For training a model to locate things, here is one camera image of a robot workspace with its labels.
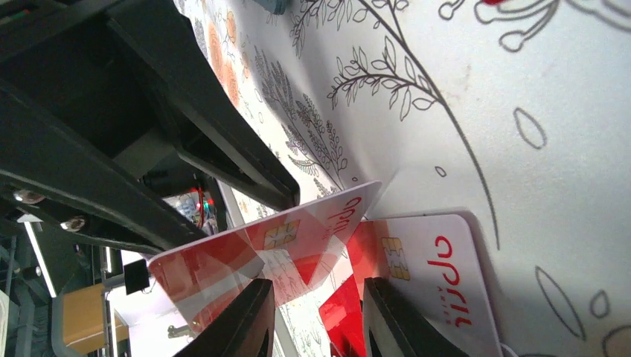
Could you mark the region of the teal card holder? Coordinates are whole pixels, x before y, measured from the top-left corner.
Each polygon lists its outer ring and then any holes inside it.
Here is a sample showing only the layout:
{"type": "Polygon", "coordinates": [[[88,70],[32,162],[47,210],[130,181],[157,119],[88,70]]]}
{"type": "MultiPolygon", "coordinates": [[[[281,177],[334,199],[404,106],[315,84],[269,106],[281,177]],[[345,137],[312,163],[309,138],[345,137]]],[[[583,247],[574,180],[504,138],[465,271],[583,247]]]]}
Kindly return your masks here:
{"type": "Polygon", "coordinates": [[[272,15],[282,15],[285,13],[290,0],[254,0],[254,2],[272,15]]]}

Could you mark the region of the white card with red circle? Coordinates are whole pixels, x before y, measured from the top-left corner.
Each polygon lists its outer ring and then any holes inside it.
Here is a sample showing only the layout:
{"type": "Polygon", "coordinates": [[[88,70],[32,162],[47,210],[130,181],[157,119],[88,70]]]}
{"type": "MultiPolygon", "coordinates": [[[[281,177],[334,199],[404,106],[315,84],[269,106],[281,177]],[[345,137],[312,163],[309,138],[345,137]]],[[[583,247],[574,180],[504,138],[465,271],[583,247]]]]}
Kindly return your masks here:
{"type": "Polygon", "coordinates": [[[325,282],[382,184],[370,181],[160,253],[148,270],[201,333],[256,278],[276,306],[325,282]]]}

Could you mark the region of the floral patterned table mat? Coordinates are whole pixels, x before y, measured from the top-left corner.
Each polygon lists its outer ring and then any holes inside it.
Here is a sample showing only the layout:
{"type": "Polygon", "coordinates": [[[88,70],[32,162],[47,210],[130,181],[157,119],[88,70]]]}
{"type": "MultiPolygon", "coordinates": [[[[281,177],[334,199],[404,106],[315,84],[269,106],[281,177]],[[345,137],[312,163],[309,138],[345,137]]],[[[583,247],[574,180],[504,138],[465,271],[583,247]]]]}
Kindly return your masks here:
{"type": "Polygon", "coordinates": [[[518,356],[630,354],[628,1],[178,1],[306,202],[459,212],[518,356]]]}

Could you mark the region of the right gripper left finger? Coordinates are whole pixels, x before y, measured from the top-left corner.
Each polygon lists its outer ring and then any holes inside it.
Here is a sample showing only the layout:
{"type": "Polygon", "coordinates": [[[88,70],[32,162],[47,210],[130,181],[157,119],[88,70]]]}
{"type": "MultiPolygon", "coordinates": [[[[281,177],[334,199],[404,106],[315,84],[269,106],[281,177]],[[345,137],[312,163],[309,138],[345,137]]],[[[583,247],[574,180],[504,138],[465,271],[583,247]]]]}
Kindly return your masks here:
{"type": "Polygon", "coordinates": [[[254,279],[175,356],[271,356],[274,331],[273,282],[254,279]]]}

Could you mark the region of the pile of red cards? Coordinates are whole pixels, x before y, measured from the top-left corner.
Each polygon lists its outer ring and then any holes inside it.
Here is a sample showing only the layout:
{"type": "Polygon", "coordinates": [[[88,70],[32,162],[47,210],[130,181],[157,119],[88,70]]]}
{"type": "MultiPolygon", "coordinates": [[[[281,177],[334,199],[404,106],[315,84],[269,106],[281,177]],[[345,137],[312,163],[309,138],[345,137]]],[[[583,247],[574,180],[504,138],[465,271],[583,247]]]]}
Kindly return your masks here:
{"type": "Polygon", "coordinates": [[[364,280],[378,275],[377,235],[374,222],[360,222],[346,245],[351,275],[320,306],[332,356],[366,356],[362,302],[364,280]]]}

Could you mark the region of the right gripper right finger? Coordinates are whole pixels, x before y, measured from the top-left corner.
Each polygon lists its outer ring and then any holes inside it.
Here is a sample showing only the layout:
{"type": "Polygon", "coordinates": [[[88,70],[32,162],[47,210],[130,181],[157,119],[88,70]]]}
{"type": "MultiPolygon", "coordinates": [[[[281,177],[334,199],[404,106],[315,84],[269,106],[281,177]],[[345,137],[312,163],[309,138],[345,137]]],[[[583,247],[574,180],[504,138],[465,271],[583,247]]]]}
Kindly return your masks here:
{"type": "Polygon", "coordinates": [[[368,356],[465,356],[385,278],[364,280],[363,329],[368,356]]]}

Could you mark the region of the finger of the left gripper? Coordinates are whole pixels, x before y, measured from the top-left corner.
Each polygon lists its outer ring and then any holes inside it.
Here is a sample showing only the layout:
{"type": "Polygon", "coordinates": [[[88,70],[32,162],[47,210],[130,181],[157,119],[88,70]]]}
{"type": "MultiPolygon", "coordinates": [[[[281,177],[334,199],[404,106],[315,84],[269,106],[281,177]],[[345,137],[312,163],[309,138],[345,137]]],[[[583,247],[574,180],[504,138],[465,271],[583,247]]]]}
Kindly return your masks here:
{"type": "Polygon", "coordinates": [[[120,1],[107,27],[178,156],[274,210],[300,188],[225,93],[172,1],[120,1]]]}
{"type": "Polygon", "coordinates": [[[46,109],[1,85],[1,183],[41,200],[14,203],[79,241],[158,254],[205,237],[160,196],[46,109]]]}

